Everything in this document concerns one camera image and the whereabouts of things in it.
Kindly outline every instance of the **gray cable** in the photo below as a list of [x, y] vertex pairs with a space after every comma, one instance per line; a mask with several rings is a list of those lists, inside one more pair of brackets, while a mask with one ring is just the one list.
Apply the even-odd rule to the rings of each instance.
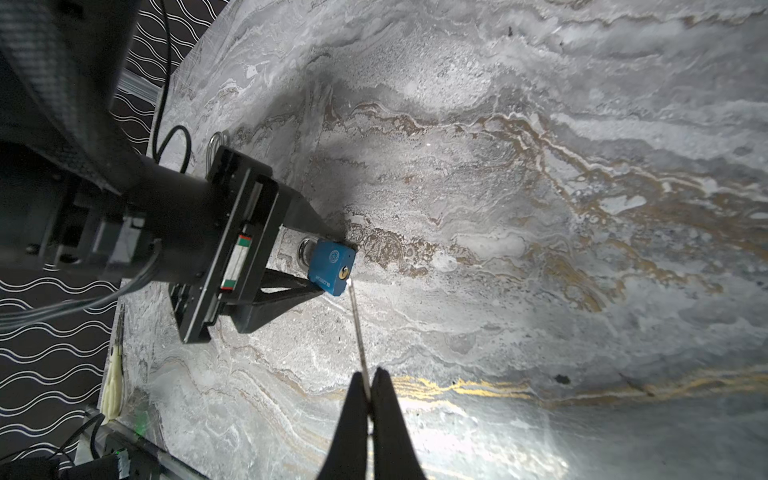
[[22, 313], [6, 313], [0, 315], [0, 331], [14, 330], [22, 326], [27, 326], [32, 323], [44, 322], [46, 320], [58, 318], [59, 316], [67, 315], [69, 313], [77, 312], [79, 310], [85, 310], [96, 306], [110, 303], [112, 300], [116, 300], [125, 293], [131, 293], [136, 290], [140, 290], [146, 286], [155, 273], [157, 272], [158, 259], [162, 251], [162, 244], [160, 240], [154, 242], [154, 252], [150, 257], [147, 264], [139, 271], [139, 273], [131, 279], [128, 283], [117, 289], [116, 291], [109, 293], [105, 296], [97, 298], [90, 298], [84, 300], [73, 300], [57, 303], [55, 305], [42, 306], [33, 310], [27, 310]]

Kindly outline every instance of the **gray marble table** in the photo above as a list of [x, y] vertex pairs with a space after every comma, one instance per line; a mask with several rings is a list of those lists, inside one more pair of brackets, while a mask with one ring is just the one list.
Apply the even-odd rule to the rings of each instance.
[[[765, 478], [767, 45], [763, 0], [235, 0], [161, 135], [202, 176], [227, 129], [359, 244], [430, 478]], [[127, 424], [211, 478], [316, 474], [346, 295], [196, 346], [165, 285], [126, 301]]]

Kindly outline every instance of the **black spot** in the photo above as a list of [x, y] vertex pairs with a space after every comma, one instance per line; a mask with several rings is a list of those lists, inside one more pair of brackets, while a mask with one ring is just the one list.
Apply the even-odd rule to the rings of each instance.
[[83, 6], [75, 2], [67, 2], [66, 0], [61, 0], [58, 3], [58, 10], [64, 15], [80, 20], [85, 17], [85, 15], [83, 15]]
[[68, 264], [72, 264], [72, 263], [79, 263], [79, 262], [80, 262], [80, 259], [79, 259], [79, 258], [77, 258], [77, 257], [76, 257], [76, 256], [74, 256], [74, 255], [70, 255], [69, 253], [63, 253], [63, 254], [62, 254], [62, 255], [60, 255], [60, 257], [58, 258], [58, 261], [60, 261], [60, 262], [62, 262], [62, 263], [66, 263], [66, 264], [68, 265]]
[[751, 147], [736, 147], [733, 152], [738, 155], [739, 157], [743, 157], [744, 155], [749, 155], [752, 153]]

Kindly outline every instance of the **black mount bracket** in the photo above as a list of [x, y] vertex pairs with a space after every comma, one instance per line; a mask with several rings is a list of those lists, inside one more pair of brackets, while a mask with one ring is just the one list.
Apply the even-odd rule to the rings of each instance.
[[[228, 147], [219, 150], [207, 180], [220, 188], [229, 213], [220, 219], [222, 234], [200, 282], [171, 284], [170, 301], [183, 343], [210, 341], [208, 327], [230, 316], [239, 333], [251, 333], [323, 290], [307, 279], [266, 268], [280, 226], [336, 239], [310, 203], [272, 178], [272, 168]], [[234, 286], [222, 288], [238, 239], [250, 246]], [[264, 292], [263, 289], [287, 289]]]

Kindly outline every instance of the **black wavy-pattern backdrop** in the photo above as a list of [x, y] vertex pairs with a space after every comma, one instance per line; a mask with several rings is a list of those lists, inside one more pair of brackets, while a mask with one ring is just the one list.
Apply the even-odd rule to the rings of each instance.
[[[228, 0], [166, 0], [172, 42], [171, 73], [179, 66], [210, 24], [227, 6]], [[158, 87], [165, 78], [167, 46], [159, 0], [143, 0], [134, 43], [125, 59], [125, 68]], [[145, 154], [149, 142], [154, 106], [133, 95], [118, 92], [112, 115], [120, 122], [136, 152]]]
[[[174, 40], [175, 69], [227, 1], [165, 3]], [[161, 86], [166, 48], [160, 4], [158, 0], [144, 0], [125, 67]], [[146, 153], [154, 106], [118, 92], [112, 114], [136, 151]], [[53, 269], [1, 269], [0, 312], [28, 310], [67, 298], [100, 296], [115, 288], [111, 283]], [[98, 400], [116, 303], [0, 333], [0, 457], [27, 447], [31, 449], [9, 459], [50, 455], [82, 424], [82, 405]], [[65, 447], [74, 458], [76, 443]]]

